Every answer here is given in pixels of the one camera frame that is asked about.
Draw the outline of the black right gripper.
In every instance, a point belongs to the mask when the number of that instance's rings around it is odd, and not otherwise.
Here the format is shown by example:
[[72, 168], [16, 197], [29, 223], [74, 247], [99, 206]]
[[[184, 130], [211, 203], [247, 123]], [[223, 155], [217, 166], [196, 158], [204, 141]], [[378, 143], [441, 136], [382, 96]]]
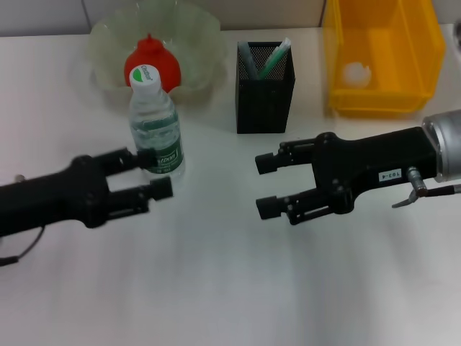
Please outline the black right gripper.
[[255, 157], [260, 174], [311, 162], [316, 188], [256, 200], [262, 220], [284, 213], [294, 226], [350, 213], [362, 193], [407, 183], [411, 167], [424, 179], [437, 175], [436, 151], [420, 127], [350, 141], [322, 133], [315, 140], [282, 142], [277, 153]]

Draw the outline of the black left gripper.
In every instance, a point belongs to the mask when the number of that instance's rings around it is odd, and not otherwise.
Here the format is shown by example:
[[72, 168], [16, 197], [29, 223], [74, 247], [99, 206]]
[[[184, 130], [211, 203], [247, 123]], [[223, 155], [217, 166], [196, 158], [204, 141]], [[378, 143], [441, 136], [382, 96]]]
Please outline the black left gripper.
[[106, 176], [155, 165], [155, 150], [132, 153], [122, 148], [103, 154], [102, 165], [93, 157], [80, 156], [60, 172], [2, 186], [1, 236], [67, 220], [96, 228], [107, 218], [148, 213], [150, 200], [160, 201], [174, 195], [169, 177], [109, 193]]

